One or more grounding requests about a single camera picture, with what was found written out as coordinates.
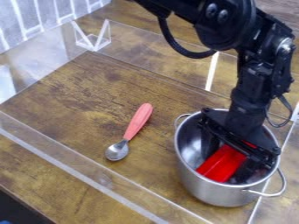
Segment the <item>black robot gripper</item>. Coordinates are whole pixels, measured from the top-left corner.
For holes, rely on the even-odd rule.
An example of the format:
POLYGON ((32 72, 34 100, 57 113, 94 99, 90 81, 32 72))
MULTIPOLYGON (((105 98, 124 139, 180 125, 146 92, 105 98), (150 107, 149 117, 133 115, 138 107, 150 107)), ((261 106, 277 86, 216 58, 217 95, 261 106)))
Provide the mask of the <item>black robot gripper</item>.
POLYGON ((200 155, 205 161, 228 144, 247 156, 232 175, 233 184, 249 184, 273 170, 280 148, 264 127, 271 101, 232 99, 228 110, 204 108, 200 111, 200 155))

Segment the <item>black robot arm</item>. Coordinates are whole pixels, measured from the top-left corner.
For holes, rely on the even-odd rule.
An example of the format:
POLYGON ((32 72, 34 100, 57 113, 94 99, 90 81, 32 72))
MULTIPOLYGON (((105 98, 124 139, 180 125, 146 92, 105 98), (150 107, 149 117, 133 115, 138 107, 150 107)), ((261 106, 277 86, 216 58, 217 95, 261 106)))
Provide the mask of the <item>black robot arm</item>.
POLYGON ((237 182, 259 169, 271 169, 280 154, 275 141, 263 133, 271 101, 285 101, 291 60, 295 51, 292 29, 265 14, 255 0, 134 0, 156 17, 172 49, 192 59, 219 51, 237 52, 237 85, 231 91, 228 111, 204 108, 199 127, 220 147, 196 168, 205 178, 237 182), (205 52, 183 48, 171 34, 167 18, 176 15, 193 25, 205 52))

